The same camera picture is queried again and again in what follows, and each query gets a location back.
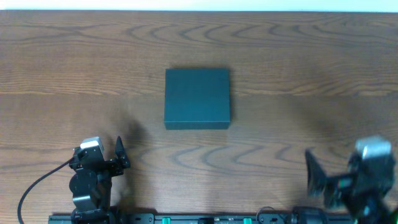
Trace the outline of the dark green box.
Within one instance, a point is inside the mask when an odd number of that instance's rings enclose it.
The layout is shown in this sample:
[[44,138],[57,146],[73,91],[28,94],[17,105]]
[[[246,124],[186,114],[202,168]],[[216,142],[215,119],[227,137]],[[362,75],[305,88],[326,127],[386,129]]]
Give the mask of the dark green box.
[[167,69],[164,124],[168,130],[228,129],[231,124],[229,70]]

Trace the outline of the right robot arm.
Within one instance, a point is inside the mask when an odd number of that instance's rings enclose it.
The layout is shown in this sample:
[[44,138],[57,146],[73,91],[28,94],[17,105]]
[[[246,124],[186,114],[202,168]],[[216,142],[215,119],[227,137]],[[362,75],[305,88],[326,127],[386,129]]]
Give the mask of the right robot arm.
[[357,223],[396,223],[397,210],[390,210],[384,197],[394,185],[396,160],[391,153],[363,157],[354,152],[348,171],[328,176],[311,151],[305,151],[307,192],[323,195],[326,208],[345,207]]

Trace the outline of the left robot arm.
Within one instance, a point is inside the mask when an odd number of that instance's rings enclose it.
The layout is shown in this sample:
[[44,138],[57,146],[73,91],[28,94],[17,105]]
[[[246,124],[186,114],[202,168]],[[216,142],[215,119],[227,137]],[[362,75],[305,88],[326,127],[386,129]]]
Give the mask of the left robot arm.
[[131,167],[121,137],[117,137],[115,158],[104,159],[101,139],[88,138],[74,148],[69,167],[75,171],[69,188],[75,205],[72,223],[118,223],[120,214],[111,207],[112,178]]

